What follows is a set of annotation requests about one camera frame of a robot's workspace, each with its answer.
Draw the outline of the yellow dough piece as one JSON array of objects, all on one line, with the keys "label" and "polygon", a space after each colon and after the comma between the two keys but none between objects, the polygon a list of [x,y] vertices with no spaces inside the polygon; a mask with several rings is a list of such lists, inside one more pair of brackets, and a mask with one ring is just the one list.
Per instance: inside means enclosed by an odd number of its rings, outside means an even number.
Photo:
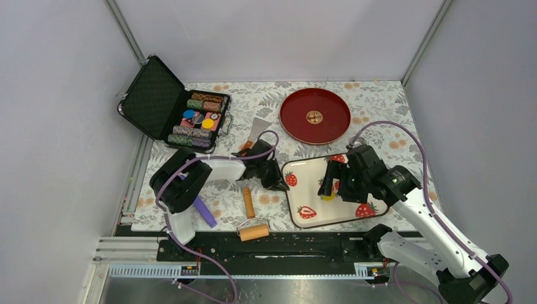
[{"label": "yellow dough piece", "polygon": [[332,192],[330,195],[322,195],[320,198],[324,201],[331,201],[336,197],[336,193]]}]

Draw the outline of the white strawberry tray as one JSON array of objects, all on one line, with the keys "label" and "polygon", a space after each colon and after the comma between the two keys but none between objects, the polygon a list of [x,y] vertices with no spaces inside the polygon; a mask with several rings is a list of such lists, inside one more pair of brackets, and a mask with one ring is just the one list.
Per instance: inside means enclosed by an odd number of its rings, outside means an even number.
[{"label": "white strawberry tray", "polygon": [[338,194],[338,179],[334,179],[332,187],[336,197],[331,201],[322,200],[317,192],[330,160],[347,162],[345,155],[336,154],[289,161],[282,166],[282,173],[290,188],[286,191],[286,197],[295,226],[309,229],[381,217],[389,213],[390,208],[372,195],[369,195],[366,203],[343,201]]}]

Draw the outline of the wooden dough roller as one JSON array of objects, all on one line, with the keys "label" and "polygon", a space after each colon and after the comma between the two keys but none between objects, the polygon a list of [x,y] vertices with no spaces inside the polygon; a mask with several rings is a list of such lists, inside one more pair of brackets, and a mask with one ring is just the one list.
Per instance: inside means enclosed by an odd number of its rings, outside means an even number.
[{"label": "wooden dough roller", "polygon": [[244,187],[242,194],[246,211],[246,220],[236,227],[236,232],[240,240],[242,242],[247,242],[268,237],[270,234],[270,221],[256,216],[250,188]]}]

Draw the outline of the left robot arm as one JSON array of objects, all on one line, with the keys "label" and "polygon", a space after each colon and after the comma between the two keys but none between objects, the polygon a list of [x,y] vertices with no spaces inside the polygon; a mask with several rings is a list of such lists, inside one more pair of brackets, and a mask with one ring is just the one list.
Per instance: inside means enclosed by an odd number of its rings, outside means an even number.
[{"label": "left robot arm", "polygon": [[149,185],[157,207],[165,213],[165,224],[174,240],[172,252],[178,258],[189,260],[196,254],[196,229],[189,209],[208,181],[257,178],[265,189],[289,190],[274,153],[275,146],[262,139],[230,156],[198,156],[181,148],[153,174]]}]

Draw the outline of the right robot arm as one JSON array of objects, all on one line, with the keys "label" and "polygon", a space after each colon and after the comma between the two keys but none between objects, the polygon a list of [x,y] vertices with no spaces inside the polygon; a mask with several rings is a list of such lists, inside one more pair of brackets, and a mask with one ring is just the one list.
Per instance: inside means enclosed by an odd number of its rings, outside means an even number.
[{"label": "right robot arm", "polygon": [[428,251],[378,224],[363,237],[370,260],[382,257],[406,265],[437,286],[447,303],[479,303],[500,282],[509,264],[500,254],[489,255],[429,200],[418,179],[401,165],[388,168],[373,147],[350,149],[347,161],[329,160],[318,191],[327,195],[333,180],[338,196],[350,203],[366,203],[369,196],[383,201],[407,219],[434,248]]}]

